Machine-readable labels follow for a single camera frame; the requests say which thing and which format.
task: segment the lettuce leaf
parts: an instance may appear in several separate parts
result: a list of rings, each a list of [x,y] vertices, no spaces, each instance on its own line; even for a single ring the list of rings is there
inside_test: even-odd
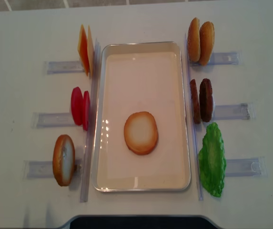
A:
[[[224,188],[226,160],[222,134],[216,123],[207,126],[203,147],[198,158],[200,180],[203,187],[214,197],[221,197]]]

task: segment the white tray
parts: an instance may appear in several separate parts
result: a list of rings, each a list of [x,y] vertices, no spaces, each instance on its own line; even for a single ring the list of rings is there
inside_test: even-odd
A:
[[[182,190],[190,182],[181,52],[176,43],[109,45],[102,52],[91,178],[109,191]],[[127,118],[150,112],[159,141],[148,155],[124,141]]]

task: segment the bun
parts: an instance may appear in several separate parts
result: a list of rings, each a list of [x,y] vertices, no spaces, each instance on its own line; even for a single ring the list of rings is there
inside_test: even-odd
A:
[[[129,116],[123,135],[127,147],[138,155],[149,154],[155,148],[159,137],[155,119],[146,111]]]
[[[200,105],[197,84],[195,83],[195,79],[190,81],[190,91],[192,93],[193,121],[196,124],[200,124],[201,123]]]
[[[205,22],[200,28],[201,55],[199,63],[207,65],[214,45],[214,26],[210,21]]]
[[[198,18],[194,18],[190,23],[188,29],[188,55],[189,59],[193,62],[197,62],[201,55],[200,48],[200,20]]]
[[[200,85],[200,112],[204,122],[209,122],[212,119],[212,84],[209,79],[203,79]]]
[[[52,171],[60,186],[68,186],[74,173],[75,147],[70,136],[60,135],[52,158]]]

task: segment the white table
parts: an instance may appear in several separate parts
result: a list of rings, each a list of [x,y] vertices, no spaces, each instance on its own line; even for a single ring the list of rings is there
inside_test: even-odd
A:
[[[33,112],[68,112],[73,87],[90,89],[82,73],[43,74],[44,61],[79,58],[81,23],[91,25],[102,48],[113,43],[177,42],[187,92],[184,34],[195,16],[201,23],[214,23],[216,52],[241,51],[243,55],[243,65],[237,69],[216,67],[211,72],[212,79],[228,75],[217,87],[231,87],[232,93],[224,96],[215,90],[218,104],[254,102],[257,112],[253,122],[231,123],[233,135],[237,131],[239,138],[225,135],[231,130],[220,124],[226,158],[264,156],[267,178],[226,178],[221,199],[204,191],[204,201],[198,201],[190,145],[192,182],[184,192],[102,194],[91,186],[89,201],[80,203],[80,185],[60,188],[53,179],[22,179],[23,160],[51,160],[60,134],[69,134],[80,147],[77,154],[83,154],[81,127],[30,126]],[[188,113],[189,141],[191,121]],[[273,228],[273,1],[0,13],[0,227],[55,228],[82,215],[201,215],[222,228]]]

